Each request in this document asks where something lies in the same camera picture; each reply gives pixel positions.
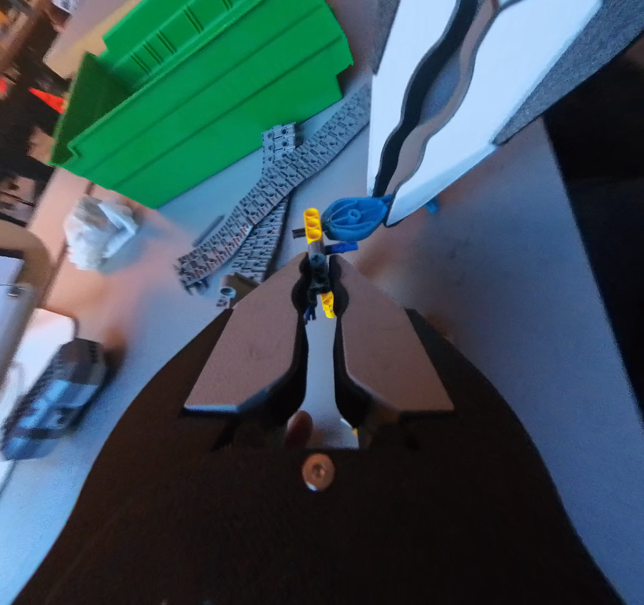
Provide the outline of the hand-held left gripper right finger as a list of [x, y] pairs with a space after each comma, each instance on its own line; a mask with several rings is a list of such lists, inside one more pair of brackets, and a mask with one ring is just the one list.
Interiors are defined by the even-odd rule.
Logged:
[[351, 426], [450, 414], [454, 403], [407, 311], [342, 256], [330, 259], [335, 403]]

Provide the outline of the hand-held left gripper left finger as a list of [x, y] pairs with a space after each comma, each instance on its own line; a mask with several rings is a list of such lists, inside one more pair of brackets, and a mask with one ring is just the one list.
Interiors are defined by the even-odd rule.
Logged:
[[236, 304], [184, 404], [186, 411], [300, 408], [309, 356], [305, 261], [305, 254], [297, 255]]

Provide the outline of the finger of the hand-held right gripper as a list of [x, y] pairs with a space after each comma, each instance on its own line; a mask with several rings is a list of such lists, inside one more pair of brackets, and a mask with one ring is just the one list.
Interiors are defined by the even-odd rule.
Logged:
[[386, 190], [400, 223], [495, 152], [495, 136], [573, 44], [602, 0], [479, 0], [423, 102]]
[[479, 0], [399, 0], [372, 78], [369, 195], [385, 195], [403, 144], [420, 123], [426, 95], [478, 7]]

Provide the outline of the blue plastic tool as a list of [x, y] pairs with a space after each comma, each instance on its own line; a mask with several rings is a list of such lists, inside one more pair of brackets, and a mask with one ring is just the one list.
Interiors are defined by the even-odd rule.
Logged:
[[326, 237], [339, 242], [360, 242], [384, 223], [393, 195], [350, 197], [334, 201], [321, 215]]

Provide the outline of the yellow beam grey panel assembly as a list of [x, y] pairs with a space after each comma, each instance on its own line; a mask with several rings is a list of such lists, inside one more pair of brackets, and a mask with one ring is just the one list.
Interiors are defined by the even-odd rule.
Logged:
[[296, 239], [306, 238], [307, 259], [304, 266], [304, 275], [309, 281], [307, 291], [307, 307], [303, 314], [305, 323], [316, 320], [318, 300], [321, 301], [322, 310], [329, 319], [335, 318], [334, 293], [330, 282], [328, 257], [358, 250], [358, 243], [338, 242], [327, 246], [324, 240], [321, 217], [316, 208], [308, 208], [303, 213], [304, 226], [293, 230]]

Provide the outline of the grey desk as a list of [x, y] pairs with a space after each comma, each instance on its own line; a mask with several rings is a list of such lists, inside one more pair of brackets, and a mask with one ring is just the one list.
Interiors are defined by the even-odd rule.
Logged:
[[543, 122], [344, 255], [401, 306], [455, 410], [351, 426], [336, 319], [295, 412], [184, 404], [232, 311], [174, 268], [258, 182], [253, 151], [46, 299], [118, 365], [1, 497], [2, 604], [642, 604], [643, 415]]

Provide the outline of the person's left hand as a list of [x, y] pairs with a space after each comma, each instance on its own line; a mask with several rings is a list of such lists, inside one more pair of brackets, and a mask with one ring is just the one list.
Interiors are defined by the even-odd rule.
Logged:
[[313, 420], [306, 410], [298, 410], [288, 420], [283, 438], [285, 448], [307, 448], [313, 433]]

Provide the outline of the small grey toy axle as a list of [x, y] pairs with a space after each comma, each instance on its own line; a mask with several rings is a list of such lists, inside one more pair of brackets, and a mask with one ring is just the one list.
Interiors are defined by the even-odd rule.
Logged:
[[219, 225], [224, 221], [225, 215], [218, 215], [206, 228], [203, 230], [196, 239], [192, 242], [193, 247], [198, 247], [208, 239], [214, 231], [219, 227]]

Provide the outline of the crumpled white plastic bag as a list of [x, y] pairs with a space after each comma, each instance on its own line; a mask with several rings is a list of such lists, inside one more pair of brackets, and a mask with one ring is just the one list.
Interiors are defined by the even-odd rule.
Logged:
[[138, 233], [139, 226], [129, 206], [85, 194], [62, 223], [68, 260], [78, 270], [98, 270]]

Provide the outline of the grey toy motor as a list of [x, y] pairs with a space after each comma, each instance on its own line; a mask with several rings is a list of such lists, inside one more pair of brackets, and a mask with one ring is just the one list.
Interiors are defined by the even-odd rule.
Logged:
[[75, 338], [60, 346], [35, 384], [4, 420], [1, 459], [47, 457], [76, 427], [106, 382], [102, 344]]

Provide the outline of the green plastic bin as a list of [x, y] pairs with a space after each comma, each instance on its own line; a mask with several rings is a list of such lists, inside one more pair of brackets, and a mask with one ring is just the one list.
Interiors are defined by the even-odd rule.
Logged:
[[342, 98], [326, 0], [142, 0], [85, 53], [51, 164], [156, 209]]

